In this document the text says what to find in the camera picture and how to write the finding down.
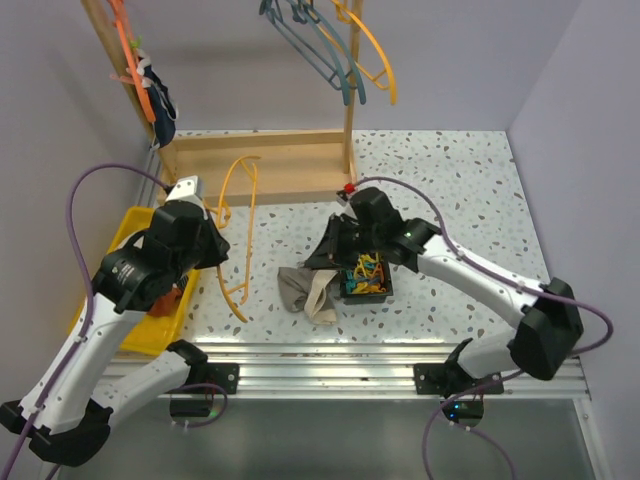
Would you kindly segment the grey underwear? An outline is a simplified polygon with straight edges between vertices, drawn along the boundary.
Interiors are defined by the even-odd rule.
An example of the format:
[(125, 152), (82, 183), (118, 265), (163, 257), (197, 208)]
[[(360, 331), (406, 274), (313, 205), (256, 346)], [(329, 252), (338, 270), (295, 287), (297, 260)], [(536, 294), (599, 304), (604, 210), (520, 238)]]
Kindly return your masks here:
[(329, 287), (336, 274), (334, 270), (280, 267), (277, 284), (285, 310), (303, 312), (314, 325), (335, 325), (337, 313)]

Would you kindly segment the rust orange underwear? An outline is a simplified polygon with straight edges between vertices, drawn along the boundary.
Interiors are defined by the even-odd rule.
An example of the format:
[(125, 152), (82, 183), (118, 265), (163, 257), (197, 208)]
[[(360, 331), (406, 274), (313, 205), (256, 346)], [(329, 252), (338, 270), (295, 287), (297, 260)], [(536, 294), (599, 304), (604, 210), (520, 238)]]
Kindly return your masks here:
[(157, 299), (148, 311), (148, 315), (153, 318), (170, 316), (173, 309), (179, 304), (182, 297), (182, 290), (174, 285), (170, 292)]

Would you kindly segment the navy underwear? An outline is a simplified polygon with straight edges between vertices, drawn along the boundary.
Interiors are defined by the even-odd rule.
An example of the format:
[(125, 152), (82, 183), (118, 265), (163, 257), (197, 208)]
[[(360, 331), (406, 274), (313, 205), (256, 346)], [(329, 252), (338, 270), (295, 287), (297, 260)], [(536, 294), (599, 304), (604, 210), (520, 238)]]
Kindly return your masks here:
[(164, 148), (174, 139), (179, 110), (169, 89), (155, 72), (151, 57), (143, 50), (138, 50), (137, 54), (139, 62), (136, 71), (141, 76), (142, 87), (155, 115), (155, 120), (151, 123), (152, 145), (154, 149)]

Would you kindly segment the blue-grey hanger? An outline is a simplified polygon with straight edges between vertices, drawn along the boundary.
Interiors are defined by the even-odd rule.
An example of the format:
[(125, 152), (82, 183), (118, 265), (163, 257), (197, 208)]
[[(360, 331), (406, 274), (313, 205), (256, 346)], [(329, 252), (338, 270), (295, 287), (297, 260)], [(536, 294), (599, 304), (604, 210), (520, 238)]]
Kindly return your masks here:
[(291, 7), (292, 20), (300, 25), (309, 26), (318, 36), (326, 54), (321, 53), (300, 34), (291, 31), (294, 38), (291, 45), (294, 49), (323, 80), (341, 93), (345, 106), (354, 104), (354, 100), (349, 99), (351, 93), (361, 105), (364, 105), (367, 94), (362, 75), (345, 40), (336, 28), (313, 5), (312, 1), (288, 1), (288, 4)]

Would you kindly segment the teal hanger with grey underwear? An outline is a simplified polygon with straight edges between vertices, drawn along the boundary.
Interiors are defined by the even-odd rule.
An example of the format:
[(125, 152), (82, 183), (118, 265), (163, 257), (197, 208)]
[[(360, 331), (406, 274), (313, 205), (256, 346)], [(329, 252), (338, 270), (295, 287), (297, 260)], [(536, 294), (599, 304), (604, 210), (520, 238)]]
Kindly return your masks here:
[(285, 4), (291, 10), (289, 17), (279, 1), (270, 0), (259, 3), (259, 15), (341, 94), (345, 106), (351, 106), (355, 98), (365, 104), (367, 95), (356, 60), (331, 22), (313, 1), (286, 1)]

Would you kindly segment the yellow plastic hanger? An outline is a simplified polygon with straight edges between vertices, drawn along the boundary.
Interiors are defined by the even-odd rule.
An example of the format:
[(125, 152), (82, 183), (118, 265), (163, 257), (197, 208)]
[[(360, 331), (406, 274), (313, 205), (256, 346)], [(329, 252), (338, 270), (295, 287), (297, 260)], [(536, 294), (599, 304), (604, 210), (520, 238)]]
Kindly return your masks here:
[(332, 1), (335, 18), (352, 28), (360, 42), (360, 52), (355, 53), (351, 46), (351, 55), (356, 61), (360, 74), (372, 86), (387, 95), (389, 104), (395, 106), (398, 101), (397, 79), (389, 56), (376, 38), (374, 32), (363, 21), (363, 1)]

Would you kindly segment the orange hanger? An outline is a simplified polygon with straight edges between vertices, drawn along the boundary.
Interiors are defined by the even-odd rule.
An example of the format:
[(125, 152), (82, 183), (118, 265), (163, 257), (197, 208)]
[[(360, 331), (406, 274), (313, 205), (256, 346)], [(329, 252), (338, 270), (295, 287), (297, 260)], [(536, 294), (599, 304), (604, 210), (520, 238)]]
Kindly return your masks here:
[(118, 33), (118, 38), (125, 56), (125, 70), (130, 75), (129, 80), (125, 80), (123, 77), (121, 77), (120, 80), (125, 83), (130, 83), (134, 87), (145, 119), (148, 123), (153, 124), (156, 121), (156, 115), (143, 81), (144, 72), (143, 70), (141, 72), (138, 71), (140, 66), (140, 56), (137, 51), (139, 42), (134, 36), (125, 4), (122, 0), (108, 0), (108, 4), (113, 12), (113, 25)]

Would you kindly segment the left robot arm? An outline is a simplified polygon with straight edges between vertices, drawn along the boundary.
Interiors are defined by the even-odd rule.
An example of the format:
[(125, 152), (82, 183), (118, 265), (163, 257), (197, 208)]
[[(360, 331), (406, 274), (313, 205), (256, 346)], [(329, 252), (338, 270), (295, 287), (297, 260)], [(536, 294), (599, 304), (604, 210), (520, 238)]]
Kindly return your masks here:
[(117, 424), (159, 395), (201, 390), (208, 359), (185, 340), (132, 374), (108, 385), (99, 381), (154, 303), (191, 271), (226, 261), (228, 250), (204, 207), (171, 200), (156, 209), (147, 229), (103, 258), (92, 296), (54, 363), (25, 397), (2, 404), (2, 425), (41, 460), (77, 467)]

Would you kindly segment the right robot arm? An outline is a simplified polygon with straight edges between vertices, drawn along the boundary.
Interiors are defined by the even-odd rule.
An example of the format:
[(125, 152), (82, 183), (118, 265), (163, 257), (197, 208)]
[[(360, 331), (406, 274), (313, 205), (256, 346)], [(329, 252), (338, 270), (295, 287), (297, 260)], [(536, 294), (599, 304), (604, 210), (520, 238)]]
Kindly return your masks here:
[(379, 253), (390, 264), (440, 280), (497, 314), (509, 329), (463, 340), (440, 365), (423, 371), (440, 396), (470, 391), (494, 376), (520, 370), (554, 378), (584, 332), (572, 288), (557, 278), (543, 284), (514, 274), (449, 240), (421, 218), (404, 219), (376, 187), (341, 191), (345, 210), (328, 220), (304, 265), (312, 270), (353, 268), (360, 255)]

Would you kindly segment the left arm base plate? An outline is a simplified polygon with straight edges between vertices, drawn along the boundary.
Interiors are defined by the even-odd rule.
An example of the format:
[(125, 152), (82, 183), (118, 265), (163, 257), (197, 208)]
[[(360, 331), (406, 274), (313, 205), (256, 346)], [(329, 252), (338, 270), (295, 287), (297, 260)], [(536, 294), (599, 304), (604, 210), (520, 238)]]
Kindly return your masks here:
[(213, 384), (228, 395), (235, 395), (239, 380), (240, 366), (237, 363), (207, 363), (192, 367), (185, 384), (171, 390), (171, 393), (212, 393), (214, 389), (207, 384)]

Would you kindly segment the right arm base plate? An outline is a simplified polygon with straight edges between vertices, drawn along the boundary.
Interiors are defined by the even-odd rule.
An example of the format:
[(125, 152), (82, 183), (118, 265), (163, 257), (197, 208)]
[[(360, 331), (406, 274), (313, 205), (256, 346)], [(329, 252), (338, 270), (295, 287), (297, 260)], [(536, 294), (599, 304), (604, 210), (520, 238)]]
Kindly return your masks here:
[(504, 392), (499, 373), (475, 379), (460, 367), (444, 363), (417, 363), (413, 366), (413, 378), (418, 395), (438, 395), (447, 399), (475, 388), (479, 388), (481, 394), (493, 395)]

